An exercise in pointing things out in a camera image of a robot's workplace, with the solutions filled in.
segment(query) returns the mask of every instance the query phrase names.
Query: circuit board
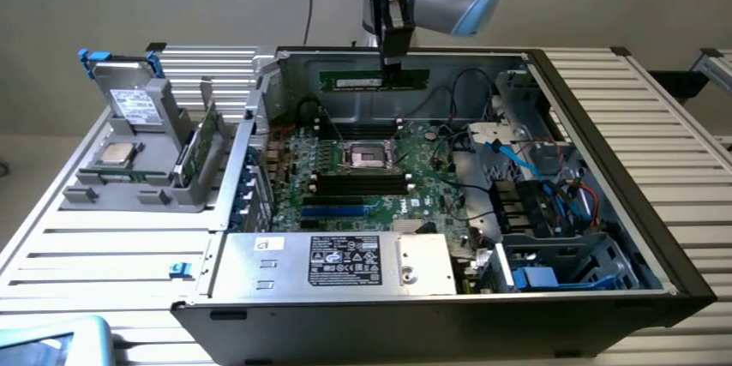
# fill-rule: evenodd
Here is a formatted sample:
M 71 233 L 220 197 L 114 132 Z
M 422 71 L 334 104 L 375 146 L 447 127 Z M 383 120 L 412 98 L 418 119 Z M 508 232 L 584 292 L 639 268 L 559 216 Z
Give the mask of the circuit board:
M 424 137 L 428 132 L 430 137 L 435 138 L 432 141 Z M 307 231 L 392 231 L 432 222 L 439 233 L 447 235 L 448 242 L 459 243 L 468 227 L 447 214 L 446 205 L 452 204 L 462 192 L 439 180 L 431 167 L 434 153 L 436 158 L 447 158 L 447 145 L 444 142 L 439 144 L 438 136 L 438 128 L 427 123 L 407 125 L 398 138 L 387 141 L 330 141 L 320 140 L 311 130 L 303 128 L 287 131 L 279 142 L 270 144 L 267 155 L 278 203 L 272 230 L 306 231 L 303 221 L 310 222 Z M 359 147 L 386 147 L 390 154 L 384 162 L 391 167 L 350 167 L 348 164 L 356 161 Z M 362 159 L 372 159 L 367 154 Z M 375 177 L 408 173 L 415 186 L 406 195 L 363 196 L 367 210 L 363 216 L 315 219 L 302 216 L 304 200 L 314 196 L 310 190 L 314 172 L 322 176 L 359 174 Z M 448 172 L 447 168 L 443 168 L 440 176 L 448 181 L 456 180 L 455 173 Z M 454 216 L 464 218 L 464 210 L 456 208 Z
M 188 187 L 191 180 L 200 174 L 204 169 L 208 153 L 216 134 L 216 121 L 219 113 L 216 104 L 210 102 L 208 110 L 206 111 L 204 119 L 198 125 L 196 133 L 194 134 L 190 144 L 182 151 L 182 156 L 174 168 L 174 179 L 179 187 Z
M 148 176 L 164 177 L 162 171 L 131 171 L 127 169 L 80 168 L 79 173 L 96 174 L 102 180 L 114 183 L 147 183 Z
M 390 90 L 424 90 L 431 79 L 427 69 L 402 70 L 399 77 L 384 83 L 379 70 L 344 70 L 320 72 L 320 90 L 324 92 L 366 92 Z

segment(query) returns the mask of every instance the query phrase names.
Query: barcode sticker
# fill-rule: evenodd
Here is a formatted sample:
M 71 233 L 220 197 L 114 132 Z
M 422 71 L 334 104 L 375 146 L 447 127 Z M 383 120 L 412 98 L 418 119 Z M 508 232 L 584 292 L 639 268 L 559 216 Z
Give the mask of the barcode sticker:
M 151 126 L 163 124 L 156 105 L 144 90 L 111 89 L 110 92 L 130 124 Z

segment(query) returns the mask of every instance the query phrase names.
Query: warning label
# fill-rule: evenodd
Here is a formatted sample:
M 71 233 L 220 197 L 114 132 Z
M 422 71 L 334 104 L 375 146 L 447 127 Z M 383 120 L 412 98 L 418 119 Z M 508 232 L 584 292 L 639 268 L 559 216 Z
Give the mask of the warning label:
M 314 236 L 310 239 L 308 281 L 314 286 L 382 284 L 378 236 Z
M 144 90 L 111 89 L 119 110 L 123 111 L 130 124 L 162 125 L 163 119 L 158 113 L 156 105 Z

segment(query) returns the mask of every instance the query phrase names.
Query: white wall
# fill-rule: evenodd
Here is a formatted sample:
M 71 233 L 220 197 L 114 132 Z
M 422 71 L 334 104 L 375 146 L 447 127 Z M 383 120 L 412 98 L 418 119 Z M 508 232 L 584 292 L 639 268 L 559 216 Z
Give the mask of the white wall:
M 308 0 L 0 0 L 0 133 L 82 135 L 102 98 L 80 47 L 140 54 L 150 41 L 302 42 Z M 311 43 L 360 35 L 362 0 L 316 0 Z M 503 0 L 474 39 L 423 45 L 627 46 L 647 66 L 684 69 L 700 46 L 732 46 L 730 0 Z

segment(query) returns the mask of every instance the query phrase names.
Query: motherboard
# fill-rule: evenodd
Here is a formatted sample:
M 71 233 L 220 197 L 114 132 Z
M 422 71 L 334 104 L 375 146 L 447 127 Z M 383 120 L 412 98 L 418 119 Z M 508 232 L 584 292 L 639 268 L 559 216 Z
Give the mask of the motherboard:
M 440 125 L 283 128 L 267 168 L 278 212 L 272 230 L 468 233 L 462 191 Z

